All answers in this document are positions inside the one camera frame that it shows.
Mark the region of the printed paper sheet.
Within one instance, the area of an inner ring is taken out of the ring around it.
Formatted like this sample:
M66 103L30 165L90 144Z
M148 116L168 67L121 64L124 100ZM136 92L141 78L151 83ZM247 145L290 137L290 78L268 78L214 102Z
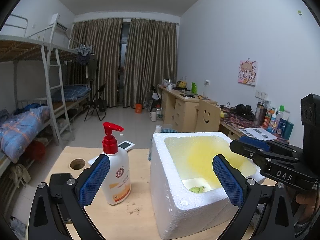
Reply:
M263 129L261 127L241 128L241 129L239 129L239 131L250 138L255 138L258 140L275 140L275 139L277 139L276 136L274 136L273 134L271 134L270 132L266 131L265 129Z

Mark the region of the dark thermos bottle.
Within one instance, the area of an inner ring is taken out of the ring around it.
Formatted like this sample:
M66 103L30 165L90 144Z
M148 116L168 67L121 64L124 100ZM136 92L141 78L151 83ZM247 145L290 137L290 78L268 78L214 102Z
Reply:
M254 116L255 125L260 125L264 109L265 109L264 103L261 101L258 101L256 110L255 110L255 116Z

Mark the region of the black headphones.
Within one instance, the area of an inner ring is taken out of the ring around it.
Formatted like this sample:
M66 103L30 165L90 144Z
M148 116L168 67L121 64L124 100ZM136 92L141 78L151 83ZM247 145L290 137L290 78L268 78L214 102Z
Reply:
M254 120L254 114L250 105L239 104L235 107L235 112L238 116L243 117L246 120Z

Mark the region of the wooden smiley chair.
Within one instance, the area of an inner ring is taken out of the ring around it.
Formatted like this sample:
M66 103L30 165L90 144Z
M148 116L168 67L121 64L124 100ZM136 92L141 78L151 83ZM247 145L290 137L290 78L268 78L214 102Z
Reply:
M208 101L200 100L195 132L218 132L221 109Z

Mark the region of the white styrofoam box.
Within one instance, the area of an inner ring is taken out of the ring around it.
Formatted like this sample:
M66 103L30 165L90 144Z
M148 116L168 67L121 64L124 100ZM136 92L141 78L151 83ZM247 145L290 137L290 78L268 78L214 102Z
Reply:
M190 236L230 220L232 205L213 171L221 154L245 178L262 184L253 161L233 153L221 132L155 133L152 139L150 190L162 239Z

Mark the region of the anime girl poster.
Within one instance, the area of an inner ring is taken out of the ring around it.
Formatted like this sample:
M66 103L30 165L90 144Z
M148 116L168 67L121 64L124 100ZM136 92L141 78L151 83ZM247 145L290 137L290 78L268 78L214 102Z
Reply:
M249 86L256 86L257 83L258 63L247 59L241 61L238 72L238 83Z

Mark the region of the red pump lotion bottle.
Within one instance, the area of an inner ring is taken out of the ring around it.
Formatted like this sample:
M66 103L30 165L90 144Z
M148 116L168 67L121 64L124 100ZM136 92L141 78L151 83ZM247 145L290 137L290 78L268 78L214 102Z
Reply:
M118 146L113 131L122 132L124 129L116 124L104 122L103 128L103 154L107 155L110 161L109 171L102 184L106 200L110 205L117 205L123 202L131 192L129 155Z

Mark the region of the green plastic stand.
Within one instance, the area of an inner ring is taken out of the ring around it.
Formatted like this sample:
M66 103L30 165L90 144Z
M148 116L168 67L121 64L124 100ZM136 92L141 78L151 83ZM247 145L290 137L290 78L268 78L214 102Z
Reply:
M195 82L192 82L192 83L191 83L191 92L192 92L193 94L196 94L196 93L197 93L197 85L196 85Z

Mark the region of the wooden desk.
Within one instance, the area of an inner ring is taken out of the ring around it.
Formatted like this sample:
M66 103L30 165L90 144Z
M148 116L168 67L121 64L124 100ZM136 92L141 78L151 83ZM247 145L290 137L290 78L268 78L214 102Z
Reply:
M164 124L172 125L178 132L194 132L200 99L188 98L181 91L167 90L161 85L157 88L161 93Z

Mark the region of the blue plaid blanket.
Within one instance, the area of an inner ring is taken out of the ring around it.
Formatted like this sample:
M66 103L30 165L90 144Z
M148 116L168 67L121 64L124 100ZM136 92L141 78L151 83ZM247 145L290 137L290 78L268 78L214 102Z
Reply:
M48 106L32 108L18 115L1 110L1 150L11 162L18 161L49 117Z

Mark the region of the white mug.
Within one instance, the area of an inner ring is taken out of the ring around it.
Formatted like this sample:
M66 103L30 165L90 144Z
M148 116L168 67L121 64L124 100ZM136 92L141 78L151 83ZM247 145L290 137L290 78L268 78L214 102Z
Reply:
M149 116L150 116L150 120L151 120L152 122L157 121L157 112L156 112L156 111L151 111L151 112L149 113Z

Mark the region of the white phone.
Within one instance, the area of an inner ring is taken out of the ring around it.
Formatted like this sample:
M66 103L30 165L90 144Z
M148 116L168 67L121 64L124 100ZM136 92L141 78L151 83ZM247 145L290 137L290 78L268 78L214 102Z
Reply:
M123 141L123 142L118 144L118 147L122 148L126 152L129 152L131 149L133 149L134 146L135 146L134 143L132 143L130 141L127 141L127 140L125 140L125 141Z

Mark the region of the metal bunk bed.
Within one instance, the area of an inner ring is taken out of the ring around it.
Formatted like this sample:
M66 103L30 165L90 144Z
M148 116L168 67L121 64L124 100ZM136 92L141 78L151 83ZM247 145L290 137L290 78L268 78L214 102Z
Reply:
M52 128L51 139L58 145L62 142L61 135L65 131L71 131L71 123L68 116L68 110L77 103L88 98L89 94L71 101L65 96L65 87L63 83L62 64L75 59L79 52L90 53L92 48L70 38L67 47L61 47L55 44L54 35L57 31L66 34L54 25L48 25L29 36L1 35L1 62L11 62L13 64L13 91L16 107L23 107L29 103L45 103L50 108L50 117L44 123L43 129L47 126ZM40 97L30 95L28 98L20 99L18 97L19 88L22 86L18 79L18 66L20 62L28 62L31 67L35 62L42 65L41 70L35 75L28 74L28 83L25 89L35 86L38 82L43 85L37 89Z

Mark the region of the brown curtains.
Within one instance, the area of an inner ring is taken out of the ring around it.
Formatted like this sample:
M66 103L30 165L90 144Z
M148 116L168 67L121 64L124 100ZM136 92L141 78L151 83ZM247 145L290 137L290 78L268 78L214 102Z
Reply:
M105 85L103 103L118 105L122 18L76 22L71 37L92 46L98 58L98 85ZM123 68L123 107L147 101L152 86L177 75L177 25L170 22L133 18L129 22Z

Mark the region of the air conditioner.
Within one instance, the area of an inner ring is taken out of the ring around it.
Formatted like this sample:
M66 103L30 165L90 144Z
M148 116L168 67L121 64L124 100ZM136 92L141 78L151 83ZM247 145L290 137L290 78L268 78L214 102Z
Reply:
M52 18L51 18L51 20L50 20L50 24L49 24L49 25L54 25L54 24L56 24L56 26L57 26L58 28L60 28L61 30L63 30L63 31L68 31L68 28L67 28L65 25L63 25L63 24L59 21L59 19L60 19L60 15L59 15L59 14L53 14L53 15L52 15Z

